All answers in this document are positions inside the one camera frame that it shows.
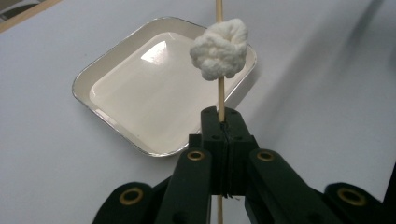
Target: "white tabletop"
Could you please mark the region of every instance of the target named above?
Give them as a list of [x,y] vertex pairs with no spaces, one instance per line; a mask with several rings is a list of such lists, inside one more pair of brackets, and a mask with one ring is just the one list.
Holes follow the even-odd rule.
[[[259,145],[315,189],[347,182],[382,200],[396,160],[396,2],[223,5],[224,20],[245,22],[258,54],[236,109]],[[0,34],[1,223],[91,223],[116,187],[172,174],[177,156],[140,154],[73,97],[72,83],[148,21],[208,26],[214,7],[63,0]],[[226,200],[225,223],[248,223],[243,203]]]

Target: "white cotton ball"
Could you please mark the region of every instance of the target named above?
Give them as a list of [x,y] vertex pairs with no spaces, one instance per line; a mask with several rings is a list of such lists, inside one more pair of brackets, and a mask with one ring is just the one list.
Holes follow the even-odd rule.
[[246,62],[248,28],[239,19],[213,24],[198,36],[190,56],[192,64],[201,69],[208,81],[240,72]]

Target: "rectangular enamel tray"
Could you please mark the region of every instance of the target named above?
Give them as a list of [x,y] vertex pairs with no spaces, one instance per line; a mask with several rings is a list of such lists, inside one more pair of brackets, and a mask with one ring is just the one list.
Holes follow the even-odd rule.
[[[218,103],[217,81],[205,81],[189,54],[204,30],[177,18],[151,21],[86,67],[73,94],[139,151],[175,154],[199,132],[201,110]],[[245,68],[225,80],[226,97],[256,61],[248,47]]]

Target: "white tray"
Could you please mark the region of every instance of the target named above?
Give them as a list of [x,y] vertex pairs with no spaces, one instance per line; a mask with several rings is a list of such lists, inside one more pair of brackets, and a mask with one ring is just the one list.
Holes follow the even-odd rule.
[[[73,94],[141,152],[175,154],[199,132],[201,110],[218,103],[217,81],[205,81],[189,54],[204,30],[177,18],[151,21],[86,67]],[[248,47],[245,68],[225,81],[227,97],[255,63]]]

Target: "wooden skewer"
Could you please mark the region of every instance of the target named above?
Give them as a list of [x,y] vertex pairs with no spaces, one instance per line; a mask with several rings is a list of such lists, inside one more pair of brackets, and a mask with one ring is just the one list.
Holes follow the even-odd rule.
[[[216,0],[216,22],[222,22],[222,0]],[[219,122],[224,122],[225,113],[224,113],[224,77],[219,78]],[[218,224],[223,223],[222,216],[222,195],[218,195]]]

